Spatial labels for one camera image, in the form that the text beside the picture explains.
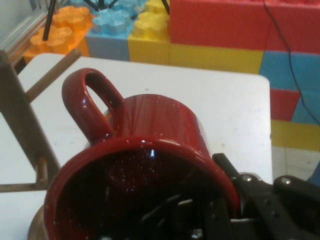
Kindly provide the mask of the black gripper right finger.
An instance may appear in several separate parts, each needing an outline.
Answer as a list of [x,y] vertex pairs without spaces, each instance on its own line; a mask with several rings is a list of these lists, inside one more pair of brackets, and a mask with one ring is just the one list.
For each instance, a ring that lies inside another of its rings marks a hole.
[[240,199],[240,219],[231,222],[234,239],[318,240],[320,188],[291,175],[272,184],[239,173],[223,153],[212,159],[224,170]]

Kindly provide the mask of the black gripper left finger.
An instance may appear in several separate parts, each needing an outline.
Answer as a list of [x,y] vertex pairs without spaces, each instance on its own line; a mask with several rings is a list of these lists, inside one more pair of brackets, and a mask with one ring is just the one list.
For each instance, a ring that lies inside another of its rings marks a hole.
[[231,219],[222,197],[175,195],[146,213],[141,240],[232,240]]

